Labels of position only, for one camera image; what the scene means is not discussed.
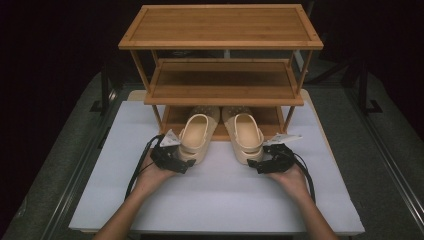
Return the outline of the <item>person's right hand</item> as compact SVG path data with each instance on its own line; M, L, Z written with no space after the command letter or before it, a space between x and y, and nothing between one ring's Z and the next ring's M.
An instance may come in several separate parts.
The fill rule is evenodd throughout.
M285 172L270 173L269 177L275 180L296 202L310 197L306 178L297 165L293 165Z

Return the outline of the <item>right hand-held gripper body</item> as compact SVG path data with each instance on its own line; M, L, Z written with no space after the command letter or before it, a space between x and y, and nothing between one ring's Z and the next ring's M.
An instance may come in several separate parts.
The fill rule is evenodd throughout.
M294 152L287 146L288 142L300 140L301 135L276 134L263 144L265 154L271 156L268 160L262 160L256 164L259 174L285 172L298 162Z

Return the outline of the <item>black metal stand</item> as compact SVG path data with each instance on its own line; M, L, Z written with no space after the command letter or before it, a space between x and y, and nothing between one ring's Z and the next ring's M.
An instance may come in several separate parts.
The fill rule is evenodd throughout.
M358 84L358 106L364 115L370 113L382 113L382 108L376 100L367 98L368 88L368 70L367 64L363 59L352 59L342 79L344 87L352 88Z
M107 63L104 63L100 71L101 99L96 100L90 108L91 112L98 112L105 115L112 101L113 87L111 83L111 71Z

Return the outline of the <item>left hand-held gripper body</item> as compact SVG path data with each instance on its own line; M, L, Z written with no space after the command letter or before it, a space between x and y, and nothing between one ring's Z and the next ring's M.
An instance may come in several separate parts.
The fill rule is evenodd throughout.
M165 134L156 136L155 140L156 144L150 154L155 165L160 169L184 174L188 169L188 163L180 160L177 156L181 142L173 130L168 130Z

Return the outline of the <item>wooden shoe rack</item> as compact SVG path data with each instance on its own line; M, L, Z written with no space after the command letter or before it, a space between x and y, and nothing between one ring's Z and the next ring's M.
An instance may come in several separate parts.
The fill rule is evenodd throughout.
M299 4L145 5L118 44L137 66L141 50L277 50L312 54L323 47ZM247 106L266 138L287 131L303 105L304 74L287 58L155 57L143 77L144 101L160 132L180 132L190 110Z

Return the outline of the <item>person's left hand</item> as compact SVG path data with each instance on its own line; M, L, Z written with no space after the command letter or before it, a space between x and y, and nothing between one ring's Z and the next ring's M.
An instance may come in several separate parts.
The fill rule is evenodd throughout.
M144 197L153 194L166 180L175 175L173 171L157 167L149 153L141 165L134 188L136 194Z

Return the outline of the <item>white table mat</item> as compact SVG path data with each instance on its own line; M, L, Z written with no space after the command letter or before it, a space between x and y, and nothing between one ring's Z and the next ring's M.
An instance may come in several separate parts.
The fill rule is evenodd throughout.
M364 227L323 135L314 107L297 108L289 148L304 159L314 182L316 204L339 235ZM70 221L70 228L95 232L124 200L147 142L158 132L152 109L141 101L121 103L111 130ZM140 209L132 226L152 233L295 234L302 218L285 191L269 177L240 164L228 142L213 142L205 159L167 180Z

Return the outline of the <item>beige clog shoe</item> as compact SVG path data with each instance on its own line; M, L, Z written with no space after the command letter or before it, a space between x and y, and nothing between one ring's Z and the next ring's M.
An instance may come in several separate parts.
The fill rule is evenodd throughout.
M221 115L237 160L244 165L249 160L261 161L264 136L251 110L245 106L226 106Z
M185 127L179 134L179 158L200 163L208 150L209 143L220 120L218 106L196 106L192 109Z

